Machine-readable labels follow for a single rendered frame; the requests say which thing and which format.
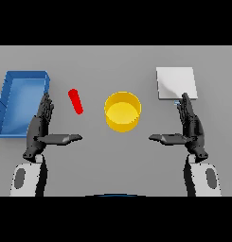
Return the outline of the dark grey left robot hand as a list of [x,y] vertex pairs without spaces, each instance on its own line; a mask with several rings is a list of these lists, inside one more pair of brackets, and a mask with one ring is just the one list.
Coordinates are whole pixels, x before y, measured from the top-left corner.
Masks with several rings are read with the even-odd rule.
[[50,133],[48,128],[53,110],[54,104],[49,94],[45,93],[27,129],[27,148],[23,158],[31,163],[36,162],[36,156],[42,154],[47,145],[67,146],[82,139],[79,134]]

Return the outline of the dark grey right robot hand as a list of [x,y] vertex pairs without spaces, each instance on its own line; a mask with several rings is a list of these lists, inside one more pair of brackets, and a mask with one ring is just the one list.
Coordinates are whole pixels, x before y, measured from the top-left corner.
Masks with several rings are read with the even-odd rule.
[[164,146],[184,146],[189,154],[195,156],[196,163],[206,160],[208,154],[205,151],[205,132],[187,93],[183,93],[179,99],[177,110],[183,131],[174,134],[152,134],[149,139]]

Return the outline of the red beaker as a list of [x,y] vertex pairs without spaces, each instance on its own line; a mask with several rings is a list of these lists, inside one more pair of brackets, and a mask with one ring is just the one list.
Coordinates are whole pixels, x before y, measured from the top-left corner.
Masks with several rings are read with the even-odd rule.
[[68,91],[68,96],[71,100],[71,103],[74,107],[74,110],[76,112],[76,114],[83,114],[83,107],[81,105],[81,101],[80,101],[80,96],[79,96],[79,92],[77,89],[70,89]]

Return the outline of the pale square measuring scale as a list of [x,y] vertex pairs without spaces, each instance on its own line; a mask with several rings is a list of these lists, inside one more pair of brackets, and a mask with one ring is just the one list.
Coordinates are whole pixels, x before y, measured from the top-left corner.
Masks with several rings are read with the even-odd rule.
[[160,100],[178,100],[183,93],[198,98],[192,67],[157,67],[156,80]]

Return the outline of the yellow bowl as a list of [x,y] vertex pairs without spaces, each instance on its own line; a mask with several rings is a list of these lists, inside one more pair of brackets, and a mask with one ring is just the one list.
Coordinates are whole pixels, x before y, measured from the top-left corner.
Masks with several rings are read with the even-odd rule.
[[140,119],[142,106],[138,97],[120,91],[111,94],[104,103],[104,117],[110,129],[117,132],[133,130]]

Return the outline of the blue tray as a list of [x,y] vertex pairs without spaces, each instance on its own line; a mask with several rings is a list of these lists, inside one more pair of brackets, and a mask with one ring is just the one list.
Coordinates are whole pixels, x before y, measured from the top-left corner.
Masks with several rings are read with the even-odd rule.
[[26,138],[28,125],[49,90],[46,71],[7,71],[0,94],[0,138]]

